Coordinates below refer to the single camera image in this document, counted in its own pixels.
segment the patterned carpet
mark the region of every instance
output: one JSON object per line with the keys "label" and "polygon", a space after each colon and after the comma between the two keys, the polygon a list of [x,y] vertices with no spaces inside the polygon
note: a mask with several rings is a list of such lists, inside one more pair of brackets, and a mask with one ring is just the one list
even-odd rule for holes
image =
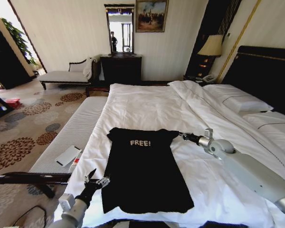
{"label": "patterned carpet", "polygon": [[[94,92],[93,96],[108,93]],[[0,118],[0,174],[29,171],[38,157],[56,137],[71,115],[86,98],[85,86],[47,85],[44,91],[40,82],[32,82],[10,90],[0,90],[5,99],[20,98],[16,110]],[[17,218],[35,205],[47,210],[47,223],[64,186],[50,186],[56,192],[48,199],[31,185],[0,185],[0,228],[11,226]],[[25,228],[42,228],[43,211],[34,209],[17,225]]]}

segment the picture frame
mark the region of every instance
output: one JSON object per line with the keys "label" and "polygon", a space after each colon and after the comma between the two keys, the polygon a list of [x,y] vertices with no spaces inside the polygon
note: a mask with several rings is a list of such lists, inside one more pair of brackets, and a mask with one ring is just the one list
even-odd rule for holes
{"label": "picture frame", "polygon": [[136,32],[164,32],[169,0],[136,0]]}

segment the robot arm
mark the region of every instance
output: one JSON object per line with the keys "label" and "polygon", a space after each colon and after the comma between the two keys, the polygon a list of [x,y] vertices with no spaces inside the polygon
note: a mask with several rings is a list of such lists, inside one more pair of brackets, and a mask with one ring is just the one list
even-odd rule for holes
{"label": "robot arm", "polygon": [[92,179],[96,169],[85,177],[85,189],[74,198],[72,194],[64,193],[59,198],[63,209],[61,220],[54,222],[49,228],[80,228],[85,216],[85,211],[90,206],[90,201],[95,191],[104,188],[110,183],[110,179],[103,177],[100,180]]}
{"label": "robot arm", "polygon": [[223,139],[214,140],[212,129],[205,130],[205,136],[180,133],[184,140],[202,146],[205,152],[223,161],[226,169],[234,174],[248,188],[273,202],[285,213],[285,180],[258,160],[234,149]]}

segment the white phone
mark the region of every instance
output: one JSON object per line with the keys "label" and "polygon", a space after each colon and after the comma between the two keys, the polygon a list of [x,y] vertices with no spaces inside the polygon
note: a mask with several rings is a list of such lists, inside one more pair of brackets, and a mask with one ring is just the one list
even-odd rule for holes
{"label": "white phone", "polygon": [[204,82],[211,83],[211,82],[214,82],[215,79],[216,78],[213,75],[207,75],[207,76],[204,76],[202,80]]}
{"label": "white phone", "polygon": [[69,148],[67,148],[66,151],[64,151],[61,155],[59,155],[55,161],[61,165],[62,167],[65,167],[67,164],[69,164],[79,153],[81,152],[81,149],[78,147],[71,145]]}

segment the wooden armrest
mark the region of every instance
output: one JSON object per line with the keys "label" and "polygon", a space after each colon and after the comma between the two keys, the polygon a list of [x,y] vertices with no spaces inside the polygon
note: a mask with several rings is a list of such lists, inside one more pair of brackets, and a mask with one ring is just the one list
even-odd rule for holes
{"label": "wooden armrest", "polygon": [[67,185],[71,173],[7,172],[0,175],[0,184],[61,184]]}

